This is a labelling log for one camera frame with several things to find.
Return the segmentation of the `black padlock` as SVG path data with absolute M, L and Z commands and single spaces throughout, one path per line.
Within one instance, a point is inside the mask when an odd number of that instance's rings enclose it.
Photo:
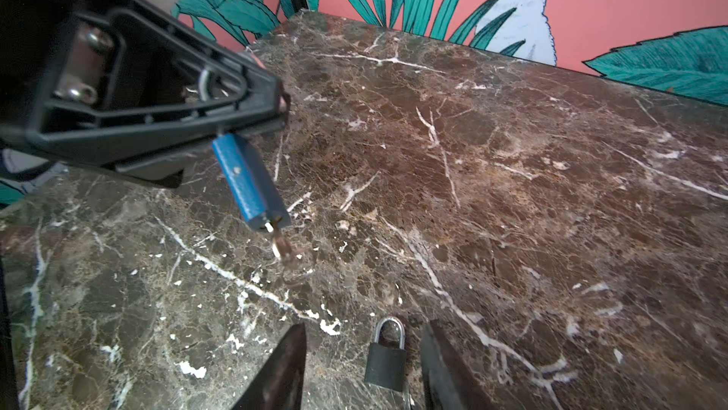
M 386 324 L 393 324 L 398 331 L 397 347 L 387 347 L 380 343 L 382 330 Z M 403 322 L 395 316 L 380 319 L 373 330 L 363 381 L 368 385 L 403 393 L 407 362 L 405 346 L 406 330 Z

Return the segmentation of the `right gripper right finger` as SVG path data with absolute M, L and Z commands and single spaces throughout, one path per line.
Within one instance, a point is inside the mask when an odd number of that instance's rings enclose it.
M 495 408 L 437 320 L 424 329 L 420 361 L 426 409 Z

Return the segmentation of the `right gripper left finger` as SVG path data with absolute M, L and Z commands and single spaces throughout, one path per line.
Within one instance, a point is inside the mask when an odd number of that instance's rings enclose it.
M 294 325 L 232 409 L 301 409 L 306 353 L 305 325 Z

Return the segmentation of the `blue padlock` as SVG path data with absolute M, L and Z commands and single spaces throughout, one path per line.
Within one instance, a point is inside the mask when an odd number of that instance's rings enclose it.
M 294 248 L 282 231 L 290 214 L 257 148 L 229 133 L 215 138 L 212 149 L 248 228 L 269 237 L 277 258 L 291 256 Z

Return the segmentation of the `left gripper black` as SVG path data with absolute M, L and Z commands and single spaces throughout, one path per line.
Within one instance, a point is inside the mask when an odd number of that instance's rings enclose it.
M 1 146 L 117 151 L 119 175 L 159 186 L 209 148 L 261 185 L 251 139 L 287 119 L 282 80 L 155 8 L 1 0 Z

